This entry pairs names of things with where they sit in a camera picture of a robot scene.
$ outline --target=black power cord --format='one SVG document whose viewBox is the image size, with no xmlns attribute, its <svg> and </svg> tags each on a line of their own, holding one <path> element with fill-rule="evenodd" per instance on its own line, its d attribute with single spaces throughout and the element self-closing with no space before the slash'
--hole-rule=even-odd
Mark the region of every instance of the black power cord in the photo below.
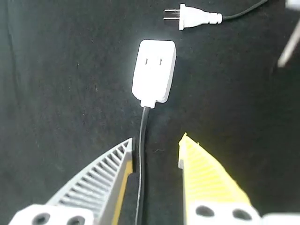
<svg viewBox="0 0 300 225">
<path fill-rule="evenodd" d="M 239 18 L 253 10 L 255 10 L 256 8 L 260 7 L 261 5 L 263 5 L 264 3 L 268 2 L 268 0 L 262 0 L 258 3 L 256 3 L 255 5 L 251 6 L 250 8 L 240 12 L 240 13 L 237 13 L 237 14 L 234 14 L 234 15 L 229 15 L 229 16 L 223 16 L 223 21 L 226 21 L 226 20 L 233 20 L 233 19 L 236 19 L 236 18 Z"/>
<path fill-rule="evenodd" d="M 149 116 L 149 107 L 142 111 L 140 137 L 139 137 L 139 190 L 137 194 L 135 225 L 141 225 L 143 220 L 143 205 L 145 192 L 145 133 Z"/>
</svg>

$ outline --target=power socket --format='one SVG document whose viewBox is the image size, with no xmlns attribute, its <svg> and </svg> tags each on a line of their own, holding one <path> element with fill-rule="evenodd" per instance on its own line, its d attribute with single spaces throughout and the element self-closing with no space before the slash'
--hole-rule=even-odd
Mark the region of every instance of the power socket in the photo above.
<svg viewBox="0 0 300 225">
<path fill-rule="evenodd" d="M 154 108 L 168 100 L 176 61 L 173 41 L 143 40 L 137 54 L 132 83 L 141 107 Z"/>
</svg>

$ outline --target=black fabric surface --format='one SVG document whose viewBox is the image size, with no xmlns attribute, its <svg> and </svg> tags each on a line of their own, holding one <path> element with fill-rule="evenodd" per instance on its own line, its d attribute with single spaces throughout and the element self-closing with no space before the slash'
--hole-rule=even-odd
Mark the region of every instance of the black fabric surface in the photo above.
<svg viewBox="0 0 300 225">
<path fill-rule="evenodd" d="M 177 48 L 169 100 L 150 112 L 145 224 L 182 224 L 184 132 L 223 164 L 262 215 L 300 212 L 300 47 L 272 72 L 299 13 L 270 0 L 241 19 L 179 32 L 162 14 L 180 3 L 0 1 L 0 224 L 137 137 L 142 108 L 131 85 L 143 39 L 172 40 Z M 231 15 L 256 0 L 185 3 Z M 121 225 L 134 221 L 137 184 L 130 175 Z"/>
</svg>

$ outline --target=white object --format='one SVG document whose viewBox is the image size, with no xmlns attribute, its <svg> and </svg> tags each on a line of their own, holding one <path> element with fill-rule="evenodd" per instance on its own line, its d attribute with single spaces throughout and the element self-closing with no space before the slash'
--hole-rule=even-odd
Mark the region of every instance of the white object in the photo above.
<svg viewBox="0 0 300 225">
<path fill-rule="evenodd" d="M 249 204 L 195 201 L 188 212 L 189 225 L 261 225 L 261 217 Z"/>
<path fill-rule="evenodd" d="M 295 50 L 298 42 L 300 40 L 300 20 L 298 21 L 296 28 L 292 32 L 292 35 L 287 42 L 280 58 L 278 59 L 278 67 L 284 67 L 288 60 L 291 58 L 293 51 Z"/>
<path fill-rule="evenodd" d="M 143 40 L 140 43 L 132 83 L 141 107 L 154 108 L 168 100 L 176 61 L 173 41 Z"/>
<path fill-rule="evenodd" d="M 263 225 L 299 225 L 299 213 L 270 213 L 262 218 Z"/>
<path fill-rule="evenodd" d="M 300 0 L 287 0 L 285 6 L 290 9 L 300 10 Z"/>
<path fill-rule="evenodd" d="M 195 27 L 202 24 L 219 24 L 222 22 L 222 14 L 205 12 L 194 7 L 180 4 L 179 30 Z"/>
<path fill-rule="evenodd" d="M 31 205 L 18 211 L 8 225 L 93 225 L 91 210 L 52 205 Z"/>
<path fill-rule="evenodd" d="M 69 180 L 45 205 L 31 205 L 9 225 L 117 224 L 127 176 L 133 172 L 133 139 L 116 145 Z"/>
</svg>

